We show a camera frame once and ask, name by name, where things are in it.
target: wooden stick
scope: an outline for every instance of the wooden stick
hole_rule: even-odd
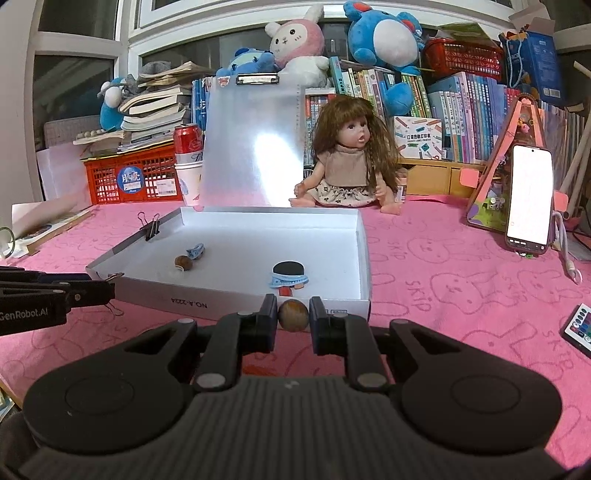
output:
[[[589,70],[586,67],[583,67],[578,61],[574,62],[574,68],[576,68],[579,72],[583,73],[591,79],[591,70]]]
[[[587,117],[587,121],[585,122],[585,128],[583,130],[583,135],[581,135],[581,140],[579,142],[579,146],[577,147],[577,151],[574,154],[573,161],[570,163],[570,167],[568,172],[566,173],[564,180],[562,181],[562,185],[560,186],[560,191],[562,193],[568,193],[570,188],[570,184],[572,183],[575,174],[577,173],[577,169],[579,168],[579,163],[583,158],[583,153],[585,147],[587,145],[588,139],[591,137],[591,110],[589,111],[589,116]]]
[[[577,180],[574,182],[573,193],[569,197],[569,206],[566,211],[569,213],[570,216],[573,216],[573,212],[577,205],[579,204],[581,187],[583,186],[583,180],[585,177],[585,173],[587,172],[587,163],[589,162],[589,154],[591,154],[591,139],[587,139],[587,144],[585,145],[585,149],[583,152],[583,158],[581,160],[581,166],[579,168],[579,173],[577,174]]]

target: doll face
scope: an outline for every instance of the doll face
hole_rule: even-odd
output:
[[[369,141],[369,128],[365,117],[345,123],[339,130],[337,142],[349,148],[363,148]]]
[[[271,40],[271,52],[276,58],[283,58],[301,47],[308,39],[306,26],[299,23],[283,25]]]

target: remote control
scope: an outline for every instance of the remote control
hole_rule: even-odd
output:
[[[591,358],[591,307],[582,303],[562,327],[560,336]]]

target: table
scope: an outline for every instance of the table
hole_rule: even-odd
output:
[[[82,272],[102,253],[176,202],[97,207],[92,217],[48,241],[40,253],[15,264],[46,272]],[[585,282],[575,285],[558,253],[527,259],[502,247],[502,236],[462,224],[463,206],[407,202],[401,216],[362,210],[372,269],[370,323],[406,317],[531,368],[560,391],[563,415],[547,450],[572,467],[591,452],[591,361],[559,336],[581,302],[590,302],[591,265],[577,263]],[[17,403],[47,371],[75,361],[176,315],[113,301],[113,307],[73,310],[66,325],[0,338],[0,381]],[[200,324],[210,322],[199,320]],[[244,371],[257,375],[328,375],[344,372],[334,356],[315,357],[307,333],[277,332],[275,351],[249,355]]]

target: red crate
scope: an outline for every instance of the red crate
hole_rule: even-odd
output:
[[[502,48],[436,38],[427,43],[424,54],[435,78],[466,72],[502,80]]]
[[[85,166],[92,204],[183,200],[174,169],[175,163],[173,144],[116,157],[88,160]],[[119,173],[126,167],[136,167],[143,175],[143,186],[138,192],[125,193],[117,183]],[[176,194],[158,194],[156,182],[165,179],[174,179]]]

